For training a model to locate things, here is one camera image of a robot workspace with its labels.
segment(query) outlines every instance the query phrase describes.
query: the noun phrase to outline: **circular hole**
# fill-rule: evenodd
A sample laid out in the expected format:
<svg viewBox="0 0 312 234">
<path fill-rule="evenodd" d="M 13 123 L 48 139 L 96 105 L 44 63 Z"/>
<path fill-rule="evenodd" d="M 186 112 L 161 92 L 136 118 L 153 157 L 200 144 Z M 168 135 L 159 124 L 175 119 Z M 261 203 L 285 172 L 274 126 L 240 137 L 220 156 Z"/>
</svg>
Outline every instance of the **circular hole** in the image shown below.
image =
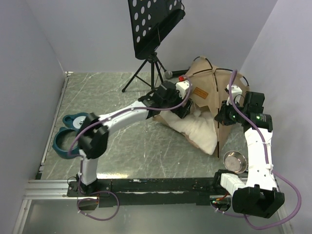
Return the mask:
<svg viewBox="0 0 312 234">
<path fill-rule="evenodd" d="M 73 129 L 67 129 L 62 134 L 58 135 L 56 138 L 56 145 L 62 150 L 69 150 L 71 142 L 74 141 L 76 138 L 75 135 L 77 132 Z"/>
<path fill-rule="evenodd" d="M 67 116 L 66 118 L 65 118 L 65 121 L 66 122 L 69 122 L 69 121 L 71 121 L 72 120 L 72 118 L 70 118 L 69 116 Z"/>
</svg>

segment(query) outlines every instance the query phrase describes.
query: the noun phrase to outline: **white connector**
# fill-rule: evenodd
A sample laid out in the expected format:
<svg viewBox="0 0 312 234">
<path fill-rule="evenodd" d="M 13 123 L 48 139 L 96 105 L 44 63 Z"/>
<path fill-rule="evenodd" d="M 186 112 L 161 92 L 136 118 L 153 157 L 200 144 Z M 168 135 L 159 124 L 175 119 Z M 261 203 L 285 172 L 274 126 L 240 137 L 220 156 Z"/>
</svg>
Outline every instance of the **white connector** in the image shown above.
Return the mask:
<svg viewBox="0 0 312 234">
<path fill-rule="evenodd" d="M 175 84 L 176 89 L 180 91 L 179 96 L 184 98 L 190 88 L 190 84 L 187 80 L 181 81 Z"/>
<path fill-rule="evenodd" d="M 246 185 L 242 182 L 237 175 L 230 173 L 222 173 L 220 185 L 225 188 L 232 196 L 239 188 L 245 188 Z"/>
<path fill-rule="evenodd" d="M 235 103 L 239 103 L 240 96 L 242 94 L 242 90 L 237 85 L 232 85 L 232 97 Z M 226 102 L 227 105 L 230 105 L 231 103 L 230 97 L 228 97 L 228 101 Z"/>
</svg>

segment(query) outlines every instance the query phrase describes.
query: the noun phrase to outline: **stainless steel bowl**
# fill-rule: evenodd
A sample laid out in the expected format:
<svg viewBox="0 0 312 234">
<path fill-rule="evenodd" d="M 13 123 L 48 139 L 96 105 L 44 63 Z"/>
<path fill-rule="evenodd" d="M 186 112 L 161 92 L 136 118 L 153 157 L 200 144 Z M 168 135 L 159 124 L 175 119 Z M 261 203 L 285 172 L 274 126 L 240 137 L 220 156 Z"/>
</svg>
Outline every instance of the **stainless steel bowl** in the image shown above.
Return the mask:
<svg viewBox="0 0 312 234">
<path fill-rule="evenodd" d="M 223 156 L 223 164 L 226 169 L 236 174 L 243 173 L 247 169 L 247 159 L 238 151 L 228 151 Z"/>
</svg>

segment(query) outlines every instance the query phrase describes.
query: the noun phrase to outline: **perforated metal panel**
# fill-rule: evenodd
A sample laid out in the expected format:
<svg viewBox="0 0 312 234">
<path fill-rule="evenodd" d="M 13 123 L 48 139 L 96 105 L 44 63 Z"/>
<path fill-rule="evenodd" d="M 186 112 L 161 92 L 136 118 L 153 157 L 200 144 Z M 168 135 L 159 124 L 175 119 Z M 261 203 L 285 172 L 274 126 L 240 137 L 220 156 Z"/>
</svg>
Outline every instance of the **perforated metal panel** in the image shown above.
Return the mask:
<svg viewBox="0 0 312 234">
<path fill-rule="evenodd" d="M 128 0 L 137 59 L 146 59 L 184 17 L 180 0 Z"/>
</svg>

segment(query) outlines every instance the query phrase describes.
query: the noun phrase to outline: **cable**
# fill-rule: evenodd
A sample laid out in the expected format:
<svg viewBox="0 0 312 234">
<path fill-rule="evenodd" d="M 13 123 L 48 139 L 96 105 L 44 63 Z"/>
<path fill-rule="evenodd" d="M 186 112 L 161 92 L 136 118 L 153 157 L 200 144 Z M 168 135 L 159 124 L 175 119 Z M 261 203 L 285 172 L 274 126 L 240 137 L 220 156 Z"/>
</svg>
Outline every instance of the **cable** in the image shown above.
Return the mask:
<svg viewBox="0 0 312 234">
<path fill-rule="evenodd" d="M 187 92 L 187 94 L 186 94 L 186 97 L 183 99 L 183 101 L 182 101 L 180 104 L 178 104 L 178 105 L 176 105 L 176 106 L 174 106 L 174 107 L 163 108 L 163 109 L 161 109 L 161 108 L 152 108 L 152 107 L 133 107 L 133 108 L 128 108 L 128 109 L 121 110 L 121 111 L 119 111 L 119 112 L 117 112 L 117 113 L 115 113 L 115 114 L 113 114 L 113 115 L 111 115 L 111 116 L 109 116 L 109 117 L 107 117 L 107 118 L 105 118 L 105 119 L 103 119 L 103 120 L 100 120 L 100 121 L 98 121 L 98 122 L 95 122 L 95 123 L 89 125 L 89 126 L 86 127 L 85 129 L 83 129 L 83 130 L 76 136 L 76 138 L 74 139 L 73 143 L 72 143 L 71 146 L 70 146 L 70 149 L 69 149 L 67 155 L 68 155 L 68 156 L 71 156 L 71 157 L 80 156 L 80 157 L 83 158 L 82 155 L 72 155 L 73 147 L 74 147 L 75 143 L 78 141 L 78 139 L 79 139 L 86 131 L 88 131 L 89 129 L 91 129 L 91 128 L 93 128 L 93 127 L 99 125 L 99 124 L 102 124 L 102 123 L 104 123 L 104 122 L 107 122 L 107 121 L 111 120 L 112 118 L 115 118 L 115 117 L 117 117 L 117 116 L 119 116 L 119 115 L 121 115 L 121 114 L 123 114 L 123 113 L 129 112 L 129 111 L 134 111 L 134 110 L 171 111 L 171 110 L 174 110 L 174 109 L 176 109 L 176 108 L 178 108 L 178 107 L 184 105 L 184 104 L 187 102 L 187 100 L 190 98 L 190 95 L 191 95 L 191 92 L 192 92 L 192 89 L 191 89 L 192 83 L 191 83 L 191 80 L 190 80 L 190 78 L 189 78 L 188 76 L 186 76 L 186 75 L 182 75 L 182 76 L 185 77 L 185 78 L 187 79 L 187 81 L 189 82 L 190 86 L 189 86 L 189 90 L 188 90 L 188 92 Z M 80 162 L 80 173 L 79 173 L 80 176 L 79 176 L 79 180 L 78 180 L 78 191 L 81 192 L 82 194 L 84 194 L 84 192 L 81 191 L 81 186 L 80 186 L 80 184 L 81 184 L 81 176 L 82 176 L 82 167 L 83 167 L 83 160 L 81 160 L 81 162 Z M 80 202 L 86 201 L 86 200 L 95 200 L 95 201 L 97 201 L 97 199 L 94 199 L 94 198 L 84 198 L 84 199 L 80 200 L 80 201 L 77 203 L 78 213 L 82 213 L 83 215 L 85 215 L 85 216 L 87 216 L 87 217 L 89 217 L 89 218 L 92 218 L 92 219 L 94 219 L 94 220 L 98 220 L 98 221 L 106 221 L 106 220 L 110 220 L 110 219 L 112 219 L 113 217 L 115 217 L 115 215 L 116 215 L 117 212 L 119 211 L 119 200 L 118 200 L 118 197 L 117 197 L 114 193 L 112 193 L 112 192 L 110 192 L 110 191 L 94 192 L 94 193 L 91 193 L 91 194 L 89 194 L 89 195 L 92 196 L 92 195 L 97 195 L 97 194 L 100 194 L 100 193 L 109 193 L 109 194 L 112 194 L 112 195 L 116 198 L 116 201 L 117 201 L 117 208 L 116 208 L 115 213 L 114 213 L 112 216 L 110 216 L 109 218 L 102 218 L 102 219 L 101 219 L 101 218 L 96 218 L 96 217 L 94 217 L 94 216 L 92 216 L 92 215 L 89 215 L 89 214 L 83 212 L 83 211 L 79 208 L 78 205 L 79 205 Z"/>
<path fill-rule="evenodd" d="M 185 10 L 185 6 L 184 6 L 184 4 L 182 3 L 182 1 L 181 0 L 179 0 L 179 2 L 181 3 L 181 5 L 183 6 L 183 10 Z"/>
<path fill-rule="evenodd" d="M 237 96 L 242 96 L 242 98 L 244 98 L 245 99 L 245 97 L 243 96 L 243 95 L 241 95 L 241 94 L 237 94 L 235 97 L 234 97 L 234 101 L 236 101 L 236 97 Z"/>
<path fill-rule="evenodd" d="M 229 71 L 229 72 L 232 72 L 232 71 L 233 71 L 233 70 L 227 69 L 227 68 L 216 68 L 215 70 L 216 70 L 216 71 L 217 71 L 217 70 L 223 70 L 223 71 Z M 249 83 L 248 83 L 248 80 L 246 79 L 246 77 L 243 76 L 242 78 L 244 78 L 245 82 L 247 83 L 247 86 L 249 86 Z"/>
<path fill-rule="evenodd" d="M 213 65 L 211 64 L 211 62 L 207 58 L 205 58 L 205 60 L 209 63 L 211 69 L 213 69 Z"/>
<path fill-rule="evenodd" d="M 229 192 L 226 192 L 226 194 L 221 197 L 221 198 L 217 198 L 216 201 L 222 201 L 224 198 L 226 198 L 229 195 Z"/>
<path fill-rule="evenodd" d="M 213 70 L 212 68 L 205 69 L 205 70 L 200 70 L 200 71 L 198 71 L 198 72 L 194 72 L 192 75 L 194 76 L 194 75 L 196 75 L 196 74 L 198 74 L 198 73 L 201 73 L 201 72 L 208 72 L 208 71 L 212 71 L 212 70 Z"/>
<path fill-rule="evenodd" d="M 75 178 L 75 179 L 76 179 L 76 177 L 74 177 L 74 176 L 69 177 L 69 178 L 67 179 L 67 184 L 68 184 L 68 185 L 69 185 L 68 181 L 69 181 L 70 178 Z"/>
<path fill-rule="evenodd" d="M 159 74 L 157 75 L 157 78 L 156 78 L 156 82 L 155 82 L 155 84 L 157 84 L 157 81 L 158 81 L 158 77 L 159 77 Z"/>
<path fill-rule="evenodd" d="M 231 77 L 230 77 L 230 84 L 229 84 L 229 87 L 232 86 L 235 78 L 236 78 L 236 75 L 237 75 L 237 70 L 233 70 L 232 73 L 231 73 Z M 230 96 L 230 100 L 231 100 L 231 103 L 234 103 L 234 100 L 233 100 L 233 96 L 232 96 L 232 89 L 229 88 L 229 96 Z M 236 110 L 236 112 L 242 116 L 254 129 L 256 129 L 256 131 L 259 133 L 260 137 L 261 137 L 261 140 L 262 142 L 265 142 L 265 139 L 260 131 L 260 129 L 250 120 L 248 119 L 237 107 L 236 105 L 233 105 L 233 108 Z M 267 149 L 267 145 L 266 144 L 263 144 L 263 147 L 264 147 L 264 154 L 265 154 L 265 161 L 267 164 L 269 164 L 269 156 L 268 156 L 268 149 Z M 286 182 L 287 184 L 289 184 L 293 190 L 296 192 L 297 194 L 297 197 L 298 197 L 298 202 L 297 202 L 297 205 L 296 205 L 296 208 L 294 209 L 294 211 L 289 215 L 287 216 L 286 218 L 278 221 L 278 222 L 275 222 L 275 223 L 272 223 L 272 224 L 269 224 L 269 225 L 265 225 L 265 226 L 262 226 L 262 227 L 257 227 L 257 226 L 254 226 L 253 224 L 250 223 L 250 221 L 247 219 L 246 215 L 244 215 L 247 223 L 254 229 L 256 230 L 264 230 L 264 229 L 268 229 L 268 228 L 272 228 L 272 227 L 275 227 L 275 226 L 278 226 L 278 225 L 281 225 L 283 223 L 286 223 L 288 222 L 289 220 L 291 220 L 293 217 L 295 217 L 295 215 L 299 212 L 300 210 L 300 207 L 301 207 L 301 202 L 302 202 L 302 198 L 301 198 L 301 194 L 299 192 L 299 190 L 295 187 L 295 185 L 293 185 L 290 181 L 288 181 L 286 178 L 284 178 L 282 175 L 280 175 L 278 172 L 272 170 L 272 173 L 274 175 L 276 175 L 278 178 L 280 178 L 281 180 L 283 180 L 284 182 Z"/>
</svg>

